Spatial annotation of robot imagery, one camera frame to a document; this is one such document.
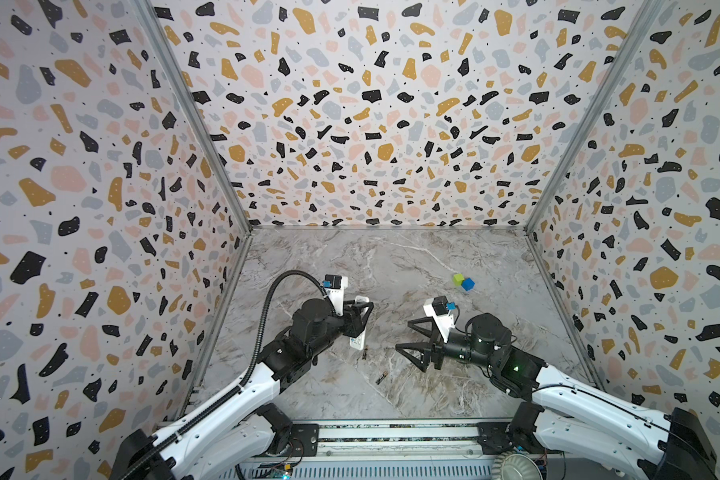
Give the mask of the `white remote control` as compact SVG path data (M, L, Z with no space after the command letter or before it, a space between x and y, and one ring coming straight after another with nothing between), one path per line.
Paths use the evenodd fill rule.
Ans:
M356 296L354 301L370 301L368 297L364 296ZM351 321L351 331L349 332L350 336L350 346L358 351L362 351L365 348L365 340L366 340L366 327L367 327L367 321Z

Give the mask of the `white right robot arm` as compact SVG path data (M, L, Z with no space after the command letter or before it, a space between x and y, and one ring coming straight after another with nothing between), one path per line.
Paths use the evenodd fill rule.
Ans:
M616 398L518 348L511 331L491 314L464 330L440 327L436 317L411 320L425 341L395 349L419 370L447 359L478 367L490 383L520 400L501 433L487 434L490 455L521 449L531 454L583 457L634 479L713 479L717 455L699 419Z

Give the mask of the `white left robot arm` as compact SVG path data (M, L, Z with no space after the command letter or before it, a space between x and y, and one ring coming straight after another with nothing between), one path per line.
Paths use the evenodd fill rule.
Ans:
M300 433L274 400L337 339L360 337L373 309L365 297L344 301L340 314L328 300L305 301L291 326L262 348L251 376L151 435L137 430L126 437L111 478L210 479L254 456L312 454L317 426Z

